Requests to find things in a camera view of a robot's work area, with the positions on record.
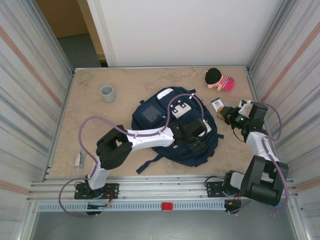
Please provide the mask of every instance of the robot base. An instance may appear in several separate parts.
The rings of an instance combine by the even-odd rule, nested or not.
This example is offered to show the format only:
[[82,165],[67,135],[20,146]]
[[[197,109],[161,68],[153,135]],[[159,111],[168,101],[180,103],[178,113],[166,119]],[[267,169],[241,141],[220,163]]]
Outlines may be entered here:
[[117,199],[118,183],[106,183],[102,188],[91,190],[88,181],[78,182],[75,185],[74,199]]
[[208,198],[236,197],[240,192],[234,187],[227,187],[223,181],[209,181],[206,184]]

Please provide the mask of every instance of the plush toy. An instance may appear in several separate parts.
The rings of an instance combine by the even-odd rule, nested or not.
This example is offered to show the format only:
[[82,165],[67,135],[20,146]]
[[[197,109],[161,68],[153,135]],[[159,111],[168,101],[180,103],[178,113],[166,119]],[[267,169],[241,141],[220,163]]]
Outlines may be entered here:
[[205,83],[210,89],[215,87],[217,91],[221,89],[230,91],[235,85],[235,80],[229,76],[222,76],[221,72],[214,67],[206,72]]

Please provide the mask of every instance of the metal panel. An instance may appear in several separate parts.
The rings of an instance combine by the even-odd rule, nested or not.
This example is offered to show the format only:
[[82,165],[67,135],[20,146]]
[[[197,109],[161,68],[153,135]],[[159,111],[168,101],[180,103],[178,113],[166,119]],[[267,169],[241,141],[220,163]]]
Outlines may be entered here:
[[[320,236],[320,1],[292,0],[269,35],[268,44],[250,66],[256,97],[281,115],[278,158],[289,166],[304,217]],[[280,132],[278,117],[268,112],[269,134]]]
[[297,240],[289,211],[252,203],[237,215],[216,210],[109,211],[97,218],[39,212],[32,240]]
[[272,44],[274,36],[281,28],[283,24],[285,24],[285,20],[287,15],[290,12],[290,9],[296,4],[298,0],[284,0],[278,13],[276,14],[273,23],[271,24],[267,34],[265,35],[257,53],[255,54],[252,63],[250,64],[250,72],[254,72],[258,65],[260,64],[262,58],[264,57],[267,49]]
[[0,238],[11,239],[46,170],[73,72],[34,1],[0,1],[0,22]]
[[[88,209],[89,202],[62,203],[69,212],[96,212]],[[163,201],[111,201],[111,205],[99,211],[161,211]],[[173,210],[225,210],[224,200],[171,201]],[[38,205],[38,212],[62,212],[58,202],[43,202]]]

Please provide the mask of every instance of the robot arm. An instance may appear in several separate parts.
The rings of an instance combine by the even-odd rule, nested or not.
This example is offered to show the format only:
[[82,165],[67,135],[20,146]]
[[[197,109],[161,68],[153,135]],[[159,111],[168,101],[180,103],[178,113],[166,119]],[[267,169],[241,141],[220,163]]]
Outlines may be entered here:
[[[194,143],[197,137],[202,137],[212,129],[205,120],[195,119],[188,124],[170,123],[168,127],[161,132],[163,127],[148,130],[126,130],[136,136],[125,135],[115,128],[104,135],[97,143],[96,166],[93,175],[88,180],[91,190],[98,190],[106,183],[106,178],[112,169],[119,167],[134,151],[153,147],[168,147],[172,144],[177,146]],[[159,134],[154,136],[139,136],[141,134]],[[202,145],[192,148],[193,151],[201,151]]]
[[[267,106],[251,101],[241,101],[239,107],[224,106],[218,110],[232,129],[241,129],[241,135],[253,154],[246,173],[230,171],[226,173],[224,183],[226,187],[240,190],[243,197],[276,206],[280,202],[284,184],[271,158],[276,161],[285,179],[289,168],[287,164],[279,162],[266,139],[268,135],[262,127],[267,110]],[[268,181],[262,180],[263,174],[268,175]]]

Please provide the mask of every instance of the beige work surface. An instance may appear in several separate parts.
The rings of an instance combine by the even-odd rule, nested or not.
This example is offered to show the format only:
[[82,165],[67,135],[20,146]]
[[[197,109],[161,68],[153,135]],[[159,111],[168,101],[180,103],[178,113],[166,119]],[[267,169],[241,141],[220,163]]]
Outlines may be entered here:
[[[176,175],[176,174],[213,174],[229,170],[245,172],[252,154],[248,146],[233,135],[231,127],[217,117],[210,101],[220,97],[222,101],[238,105],[242,99],[252,99],[243,67],[218,67],[225,76],[235,80],[234,88],[229,92],[218,92],[205,84],[205,72],[209,67],[181,68],[143,68],[143,69],[79,69],[75,73],[69,101],[62,122],[55,154],[50,169],[51,177],[84,176],[91,172],[94,161],[85,156],[81,172],[74,167],[75,155],[80,151],[78,129],[90,116],[100,116],[116,125],[131,128],[132,113],[139,106],[140,100],[147,100],[162,88],[177,86],[191,90],[196,89],[199,97],[213,115],[217,132],[224,135],[219,139],[213,157],[198,167],[188,167],[166,158],[151,163],[142,175]],[[112,103],[103,101],[100,88],[112,85],[116,99]],[[111,127],[100,121],[90,120],[82,131],[84,146],[95,153],[96,142]],[[136,169],[157,155],[151,148],[131,153],[124,163],[111,171],[111,176],[137,175]]]

